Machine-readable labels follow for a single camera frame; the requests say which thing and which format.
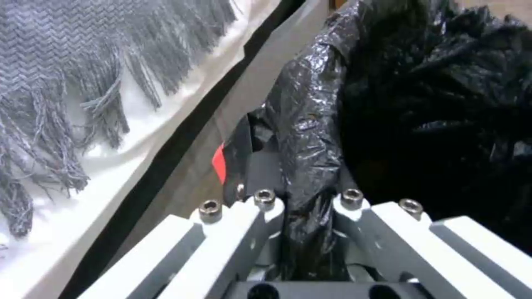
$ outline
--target trash bag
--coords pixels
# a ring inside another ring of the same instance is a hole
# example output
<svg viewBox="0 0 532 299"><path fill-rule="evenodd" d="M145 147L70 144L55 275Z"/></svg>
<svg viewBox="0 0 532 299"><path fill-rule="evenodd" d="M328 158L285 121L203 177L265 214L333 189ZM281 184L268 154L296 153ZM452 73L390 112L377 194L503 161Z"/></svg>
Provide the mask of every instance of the trash bag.
<svg viewBox="0 0 532 299"><path fill-rule="evenodd" d="M486 7L350 1L224 144L226 203L253 153L278 154L283 279L347 279L331 206L345 167L372 204L466 214L528 252L531 47L525 24Z"/></svg>

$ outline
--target hex socket screw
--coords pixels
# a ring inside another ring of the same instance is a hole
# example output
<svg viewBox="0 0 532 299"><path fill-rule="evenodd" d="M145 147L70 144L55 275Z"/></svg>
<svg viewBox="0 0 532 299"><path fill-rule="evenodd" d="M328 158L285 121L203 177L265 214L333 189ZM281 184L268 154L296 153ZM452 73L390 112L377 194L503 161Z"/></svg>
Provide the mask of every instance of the hex socket screw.
<svg viewBox="0 0 532 299"><path fill-rule="evenodd" d="M410 198L403 198L399 201L399 206L414 219L420 221L421 215L423 215L423 206Z"/></svg>
<svg viewBox="0 0 532 299"><path fill-rule="evenodd" d="M205 223L215 223L222 218L222 205L217 200L204 201L198 210L199 218Z"/></svg>
<svg viewBox="0 0 532 299"><path fill-rule="evenodd" d="M342 192L342 206L348 210L358 210L362 207L364 194L358 189L345 189Z"/></svg>
<svg viewBox="0 0 532 299"><path fill-rule="evenodd" d="M253 195L255 205L262 211L269 211L275 205L275 192L270 189L261 189Z"/></svg>

